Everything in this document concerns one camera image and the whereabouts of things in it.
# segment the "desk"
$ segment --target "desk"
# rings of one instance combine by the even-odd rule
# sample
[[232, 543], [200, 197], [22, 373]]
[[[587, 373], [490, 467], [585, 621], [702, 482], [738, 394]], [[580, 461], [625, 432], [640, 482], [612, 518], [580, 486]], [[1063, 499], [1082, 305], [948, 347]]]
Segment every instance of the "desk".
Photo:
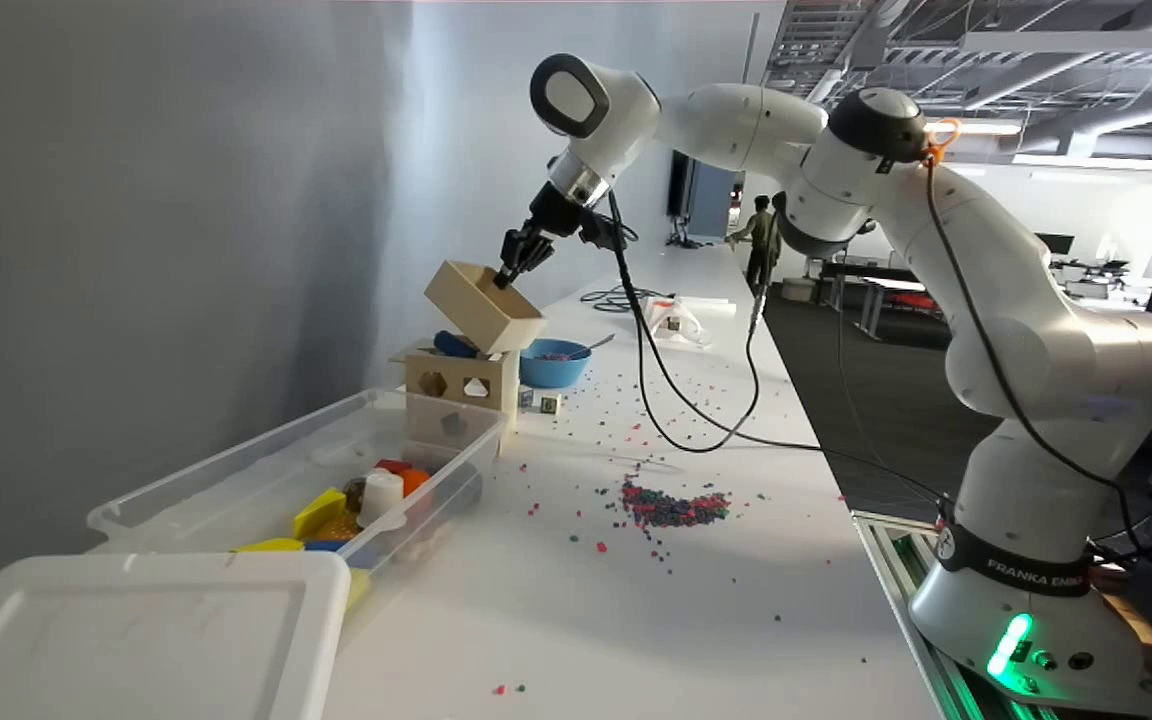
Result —
[[[710, 347], [665, 357], [710, 412], [742, 415], [752, 299], [738, 261], [669, 253], [636, 281], [738, 299], [738, 317], [704, 322]], [[520, 415], [476, 512], [379, 577], [343, 628], [327, 715], [942, 715], [823, 458], [671, 453], [640, 415], [633, 322], [580, 299], [544, 311], [548, 337], [615, 340], [571, 415]], [[767, 401], [748, 430], [812, 446], [764, 327], [756, 361]], [[656, 373], [650, 390], [669, 430], [718, 436]], [[615, 509], [633, 473], [681, 495], [730, 494], [731, 518], [650, 539]]]
[[857, 322], [857, 327], [859, 327], [866, 337], [873, 337], [873, 340], [880, 340], [880, 324], [885, 324], [888, 292], [915, 292], [915, 296], [927, 296], [927, 289], [915, 283], [915, 281], [866, 278], [866, 305], [859, 305], [859, 322]]

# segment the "wooden block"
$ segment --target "wooden block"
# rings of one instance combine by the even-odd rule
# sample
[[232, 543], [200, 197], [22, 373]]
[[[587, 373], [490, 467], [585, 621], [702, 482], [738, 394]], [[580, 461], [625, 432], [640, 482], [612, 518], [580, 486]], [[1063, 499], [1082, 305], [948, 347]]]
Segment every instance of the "wooden block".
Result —
[[479, 264], [443, 264], [426, 296], [469, 337], [486, 357], [529, 347], [544, 317], [518, 289], [497, 289]]
[[440, 357], [412, 352], [403, 366], [403, 386], [412, 396], [440, 396], [451, 406], [497, 407], [511, 426], [520, 406], [520, 357]]

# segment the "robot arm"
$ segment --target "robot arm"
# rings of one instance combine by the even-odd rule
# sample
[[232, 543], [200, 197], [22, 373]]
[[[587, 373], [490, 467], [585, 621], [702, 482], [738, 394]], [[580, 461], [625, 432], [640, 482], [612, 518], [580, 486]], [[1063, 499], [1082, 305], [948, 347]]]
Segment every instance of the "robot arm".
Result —
[[746, 84], [665, 104], [640, 77], [554, 58], [531, 77], [531, 104], [571, 145], [529, 226], [505, 236], [497, 283], [554, 253], [544, 234], [621, 245], [593, 205], [650, 136], [780, 179], [780, 234], [804, 256], [833, 256], [876, 222], [951, 324], [955, 401], [1001, 415], [909, 609], [915, 632], [1017, 699], [1152, 713], [1138, 636], [1088, 593], [1084, 556], [1105, 506], [1088, 476], [1118, 476], [1152, 430], [1152, 317], [1071, 310], [1017, 216], [972, 179], [921, 163], [927, 141], [901, 91], [866, 88], [829, 115]]

